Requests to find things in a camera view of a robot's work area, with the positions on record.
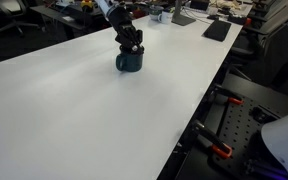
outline cup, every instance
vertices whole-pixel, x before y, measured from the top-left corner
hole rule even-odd
[[[162,6],[151,6],[150,7],[150,17],[152,20],[157,21],[158,20],[158,15],[162,14],[163,11]]]
[[[173,13],[163,11],[162,14],[158,15],[157,20],[163,24],[171,24]]]
[[[116,57],[116,68],[119,71],[136,72],[142,68],[143,54],[130,54],[121,51]]]

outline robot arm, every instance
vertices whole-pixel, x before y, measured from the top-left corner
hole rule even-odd
[[[133,26],[132,19],[126,9],[114,4],[111,0],[95,1],[117,32],[115,40],[121,44],[122,50],[130,54],[143,54],[144,47],[141,46],[143,32],[136,30]]]

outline table leg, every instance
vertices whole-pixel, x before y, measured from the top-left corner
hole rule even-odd
[[[65,31],[67,40],[74,39],[74,32],[73,32],[72,28],[65,25],[65,24],[63,24],[63,27],[64,27],[64,31]]]

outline white table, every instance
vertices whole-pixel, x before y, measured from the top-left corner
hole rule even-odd
[[[156,179],[241,30],[144,17],[142,70],[112,28],[0,63],[0,180]]]

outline red clamp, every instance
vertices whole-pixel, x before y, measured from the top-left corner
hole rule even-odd
[[[232,148],[229,147],[228,145],[226,145],[225,143],[223,143],[223,144],[224,144],[224,146],[229,150],[228,153],[220,150],[215,144],[212,145],[212,150],[213,150],[217,155],[219,155],[221,158],[227,159],[227,158],[231,157],[231,155],[232,155]]]
[[[241,105],[244,103],[243,100],[238,100],[238,99],[235,99],[235,98],[228,98],[228,101],[233,103],[233,104],[237,104],[237,105]]]

